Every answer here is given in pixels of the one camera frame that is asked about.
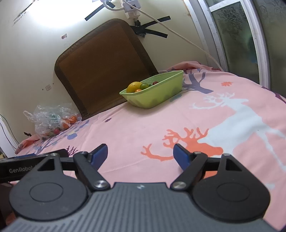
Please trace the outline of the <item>green tomato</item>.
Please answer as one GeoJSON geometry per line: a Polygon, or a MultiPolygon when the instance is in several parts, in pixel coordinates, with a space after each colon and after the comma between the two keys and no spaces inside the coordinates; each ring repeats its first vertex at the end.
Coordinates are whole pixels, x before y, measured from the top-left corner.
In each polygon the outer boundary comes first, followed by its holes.
{"type": "Polygon", "coordinates": [[[142,83],[141,85],[140,85],[140,90],[144,90],[144,89],[147,89],[147,88],[149,88],[150,87],[150,85],[149,84],[147,84],[147,83],[142,83]]]}

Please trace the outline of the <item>lime green plastic tray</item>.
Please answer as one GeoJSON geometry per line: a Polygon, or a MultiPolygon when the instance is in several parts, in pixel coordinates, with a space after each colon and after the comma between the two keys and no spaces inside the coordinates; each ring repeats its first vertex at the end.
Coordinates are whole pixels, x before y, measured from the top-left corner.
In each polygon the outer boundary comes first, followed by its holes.
{"type": "Polygon", "coordinates": [[[119,94],[133,106],[150,109],[181,92],[183,71],[173,70],[157,74],[142,82],[149,84],[150,87],[137,93],[127,93],[124,89],[119,94]]]}

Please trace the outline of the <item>yellow lemon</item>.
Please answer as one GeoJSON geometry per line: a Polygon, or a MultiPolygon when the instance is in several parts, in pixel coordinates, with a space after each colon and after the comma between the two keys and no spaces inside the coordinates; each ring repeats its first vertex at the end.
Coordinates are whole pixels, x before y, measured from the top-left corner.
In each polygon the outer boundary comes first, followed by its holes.
{"type": "Polygon", "coordinates": [[[137,89],[140,89],[141,84],[142,84],[141,82],[132,82],[126,88],[126,92],[127,93],[134,93],[137,89]]]}

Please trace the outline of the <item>clear plastic fruit bag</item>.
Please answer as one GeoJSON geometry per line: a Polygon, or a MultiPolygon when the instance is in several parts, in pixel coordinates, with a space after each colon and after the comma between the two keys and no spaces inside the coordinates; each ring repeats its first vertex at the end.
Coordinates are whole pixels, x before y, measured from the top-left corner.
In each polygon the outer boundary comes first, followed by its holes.
{"type": "Polygon", "coordinates": [[[34,130],[42,140],[60,134],[82,119],[80,112],[72,104],[37,105],[33,113],[24,111],[23,114],[34,124],[34,130]]]}

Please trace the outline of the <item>white power strip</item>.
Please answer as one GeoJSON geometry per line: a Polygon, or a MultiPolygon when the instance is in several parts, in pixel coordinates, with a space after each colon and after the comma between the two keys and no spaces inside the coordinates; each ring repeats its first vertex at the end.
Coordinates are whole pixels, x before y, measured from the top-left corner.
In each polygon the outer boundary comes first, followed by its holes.
{"type": "Polygon", "coordinates": [[[141,8],[138,0],[122,1],[122,7],[124,7],[127,19],[138,20],[140,17],[140,12],[138,9],[141,8]]]}

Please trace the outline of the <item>pink patterned bedsheet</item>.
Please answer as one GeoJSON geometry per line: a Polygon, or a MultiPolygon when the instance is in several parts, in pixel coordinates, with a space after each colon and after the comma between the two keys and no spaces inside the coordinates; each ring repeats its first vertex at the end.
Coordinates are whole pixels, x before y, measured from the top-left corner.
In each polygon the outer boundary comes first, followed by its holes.
{"type": "Polygon", "coordinates": [[[99,173],[115,182],[172,183],[181,173],[176,143],[210,157],[233,155],[270,191],[265,220],[285,226],[285,98],[246,78],[194,61],[184,71],[183,92],[151,109],[129,103],[73,125],[20,154],[66,149],[70,155],[108,146],[99,173]]]}

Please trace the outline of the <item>frosted glass window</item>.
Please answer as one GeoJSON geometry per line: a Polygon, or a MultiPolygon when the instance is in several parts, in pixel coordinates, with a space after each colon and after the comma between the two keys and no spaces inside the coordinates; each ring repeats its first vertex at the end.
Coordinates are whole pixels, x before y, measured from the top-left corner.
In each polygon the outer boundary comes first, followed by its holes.
{"type": "Polygon", "coordinates": [[[185,1],[203,45],[226,72],[285,95],[285,1],[185,1]]]}

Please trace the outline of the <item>brown seat cushion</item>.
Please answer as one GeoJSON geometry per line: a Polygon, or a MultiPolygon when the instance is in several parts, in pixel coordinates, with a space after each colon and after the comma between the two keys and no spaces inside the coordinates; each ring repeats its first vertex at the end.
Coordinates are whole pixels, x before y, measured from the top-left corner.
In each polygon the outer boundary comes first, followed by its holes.
{"type": "Polygon", "coordinates": [[[122,90],[158,73],[122,19],[111,19],[76,41],[58,57],[54,70],[83,120],[124,103],[122,90]]]}

